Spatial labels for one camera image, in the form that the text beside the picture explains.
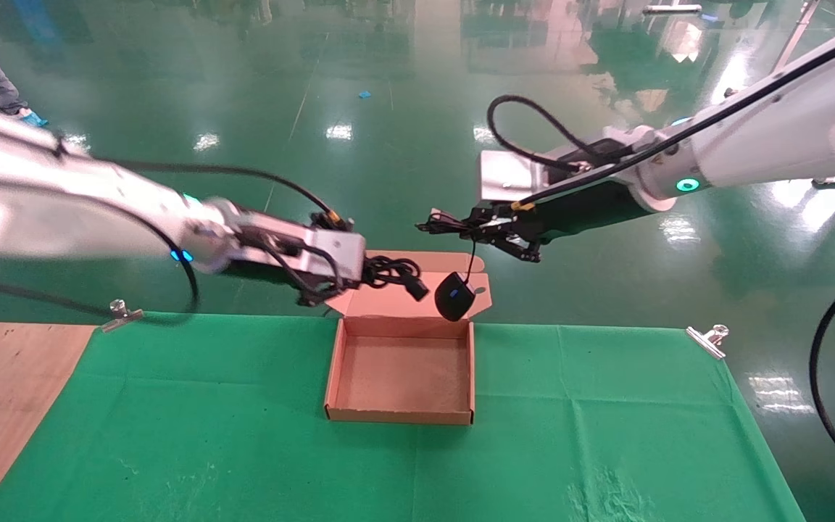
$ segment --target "box lid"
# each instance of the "box lid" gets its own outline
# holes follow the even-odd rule
[[[368,257],[385,255],[391,259],[406,257],[417,263],[421,269],[421,281],[430,290],[430,294],[420,301],[415,301],[404,287],[390,284],[384,288],[372,288],[362,285],[357,290],[346,291],[328,300],[328,306],[346,317],[427,317],[440,318],[437,305],[433,301],[433,292],[451,272],[465,274],[471,256],[464,252],[405,252],[394,250],[367,250]],[[485,263],[480,257],[473,261],[473,273],[470,274],[470,287],[476,290],[473,306],[464,318],[471,318],[478,312],[491,306],[491,292],[488,287],[488,275],[484,273]]]

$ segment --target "metal clip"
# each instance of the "metal clip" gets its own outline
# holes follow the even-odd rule
[[[123,299],[116,299],[112,303],[109,303],[109,310],[112,311],[114,318],[102,325],[102,331],[106,334],[144,316],[144,311],[140,309],[132,312],[128,311],[125,300]]]
[[[692,339],[700,344],[702,348],[705,348],[705,351],[710,354],[710,356],[714,357],[715,359],[723,359],[726,357],[726,354],[718,348],[723,340],[723,338],[727,337],[730,334],[730,329],[728,327],[723,326],[723,324],[715,324],[713,328],[708,331],[708,333],[700,333],[700,331],[695,330],[692,327],[687,327],[685,332],[692,337]]]

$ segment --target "green epoxy floor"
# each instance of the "green epoxy floor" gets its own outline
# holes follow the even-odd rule
[[[331,195],[369,247],[460,251],[465,242],[412,225],[432,207],[473,206],[476,156],[494,146],[483,120],[495,96],[530,96],[579,133],[665,125],[768,73],[802,10],[788,0],[705,3],[716,20],[644,20],[642,6],[0,0],[0,63],[54,130],[92,152],[265,168]],[[835,4],[823,0],[794,55],[834,34]],[[358,98],[364,90],[371,98]],[[512,109],[500,113],[507,133],[531,148],[560,145]],[[267,183],[148,175],[283,218],[311,210]],[[558,241],[540,265],[480,254],[496,304],[479,321],[728,325],[729,367],[803,512],[835,520],[835,449],[805,371],[815,323],[835,297],[835,192],[806,181],[708,191],[667,215]],[[171,259],[0,260],[0,281],[147,310],[179,310],[188,298]],[[323,313],[295,307],[288,288],[200,283],[208,313]],[[94,321],[4,297],[0,320]],[[835,327],[826,343],[835,419]]]

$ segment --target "white robotic arm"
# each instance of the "white robotic arm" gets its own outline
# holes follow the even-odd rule
[[[291,284],[299,289],[302,305],[320,304],[377,278],[404,284],[415,298],[426,294],[417,265],[392,267],[388,260],[367,258],[365,239],[308,195],[325,208],[312,215],[312,225],[227,199],[200,202],[0,116],[4,257],[166,257],[172,252],[205,272]]]
[[[576,145],[541,156],[511,144],[493,119],[506,102],[538,110]],[[667,211],[687,193],[835,176],[835,38],[669,128],[605,128],[586,144],[536,103],[510,95],[494,100],[488,116],[510,152],[481,153],[470,217],[433,211],[417,227],[537,262],[540,246],[555,238]]]

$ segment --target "cardboard box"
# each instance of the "cardboard box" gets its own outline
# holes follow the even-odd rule
[[[430,294],[416,302],[400,285],[363,286],[328,301],[344,314],[337,327],[324,410],[332,421],[471,424],[475,415],[472,318],[491,306],[485,264],[473,261],[476,299],[466,317],[440,317],[433,292],[451,272],[465,274],[469,254],[369,251],[407,257],[421,267]]]

